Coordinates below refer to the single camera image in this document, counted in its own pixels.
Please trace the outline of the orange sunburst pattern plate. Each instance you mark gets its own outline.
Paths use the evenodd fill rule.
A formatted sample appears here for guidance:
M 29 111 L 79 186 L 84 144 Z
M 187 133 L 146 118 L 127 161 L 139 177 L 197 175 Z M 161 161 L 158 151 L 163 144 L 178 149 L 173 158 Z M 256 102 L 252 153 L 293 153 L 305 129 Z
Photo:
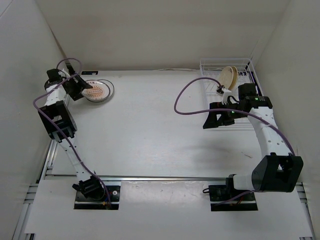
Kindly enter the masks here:
M 100 80 L 86 80 L 88 84 L 92 86 L 91 89 L 84 89 L 82 95 L 90 102 L 100 103 L 109 95 L 110 90 Z

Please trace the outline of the white plate brown pattern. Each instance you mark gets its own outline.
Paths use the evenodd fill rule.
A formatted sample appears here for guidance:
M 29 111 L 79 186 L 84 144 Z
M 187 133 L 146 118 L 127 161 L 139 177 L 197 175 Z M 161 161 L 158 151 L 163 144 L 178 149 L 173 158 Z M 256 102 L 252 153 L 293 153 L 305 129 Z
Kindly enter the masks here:
M 107 80 L 107 79 L 100 79 L 99 81 L 101 81 L 101 82 L 103 82 L 105 85 L 107 85 L 107 87 L 109 88 L 109 94 L 108 94 L 108 96 L 103 100 L 104 102 L 108 102 L 108 101 L 110 101 L 112 98 L 113 98 L 113 96 L 114 96 L 114 94 L 115 94 L 115 86 L 114 86 L 114 84 L 111 82 L 111 81 L 109 81 L 109 80 Z

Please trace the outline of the yellow rimmed plate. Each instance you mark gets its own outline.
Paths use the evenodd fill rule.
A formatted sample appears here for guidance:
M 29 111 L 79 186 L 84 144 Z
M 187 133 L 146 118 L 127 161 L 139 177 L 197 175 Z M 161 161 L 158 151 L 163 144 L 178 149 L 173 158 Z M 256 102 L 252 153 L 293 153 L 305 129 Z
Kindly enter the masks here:
M 233 70 L 231 66 L 226 66 L 220 73 L 218 77 L 218 81 L 221 85 L 223 85 L 226 89 L 229 89 L 233 80 Z

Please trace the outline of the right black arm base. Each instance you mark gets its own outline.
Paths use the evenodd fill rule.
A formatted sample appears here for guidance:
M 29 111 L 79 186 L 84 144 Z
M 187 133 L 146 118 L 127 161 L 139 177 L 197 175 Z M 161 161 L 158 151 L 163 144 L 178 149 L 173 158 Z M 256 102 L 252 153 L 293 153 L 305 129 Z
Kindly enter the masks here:
M 212 212 L 258 211 L 255 194 L 249 190 L 236 190 L 222 180 L 209 181 L 202 189 L 209 197 Z

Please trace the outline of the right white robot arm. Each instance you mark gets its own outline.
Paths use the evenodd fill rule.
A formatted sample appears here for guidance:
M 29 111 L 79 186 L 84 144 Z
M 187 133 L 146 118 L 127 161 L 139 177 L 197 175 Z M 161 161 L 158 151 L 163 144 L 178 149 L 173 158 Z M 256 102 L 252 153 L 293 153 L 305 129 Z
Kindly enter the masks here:
M 204 129 L 230 126 L 236 119 L 248 118 L 260 146 L 262 159 L 247 175 L 232 174 L 228 177 L 224 193 L 230 200 L 238 199 L 243 191 L 282 192 L 294 190 L 303 168 L 303 160 L 279 132 L 274 119 L 273 105 L 267 96 L 260 96 L 253 83 L 238 87 L 238 98 L 233 98 L 224 86 L 217 88 L 221 102 L 212 102 Z

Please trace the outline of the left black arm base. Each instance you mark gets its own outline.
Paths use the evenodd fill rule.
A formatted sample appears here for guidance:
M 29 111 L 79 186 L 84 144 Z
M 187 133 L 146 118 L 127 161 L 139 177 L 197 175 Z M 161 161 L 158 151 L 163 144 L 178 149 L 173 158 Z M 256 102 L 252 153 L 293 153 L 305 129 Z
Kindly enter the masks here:
M 105 185 L 110 198 L 108 198 L 107 193 L 104 193 L 104 191 L 93 198 L 85 197 L 80 191 L 77 191 L 73 208 L 75 210 L 118 210 L 121 197 L 121 182 L 107 181 L 105 182 Z

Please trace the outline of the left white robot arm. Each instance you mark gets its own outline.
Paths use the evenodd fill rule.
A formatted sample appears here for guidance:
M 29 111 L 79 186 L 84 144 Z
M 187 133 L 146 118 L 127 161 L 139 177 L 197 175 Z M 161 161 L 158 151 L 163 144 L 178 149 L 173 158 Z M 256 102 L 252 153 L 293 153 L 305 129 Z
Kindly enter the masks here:
M 68 76 L 63 70 L 53 68 L 47 72 L 48 80 L 44 84 L 46 94 L 45 105 L 38 107 L 33 101 L 41 121 L 49 135 L 56 141 L 66 153 L 69 161 L 75 169 L 77 184 L 72 188 L 85 198 L 100 201 L 106 195 L 106 187 L 102 180 L 90 171 L 81 160 L 76 150 L 77 125 L 65 103 L 65 96 L 69 95 L 73 100 L 83 97 L 82 92 L 92 89 L 93 86 L 85 82 L 75 71 Z

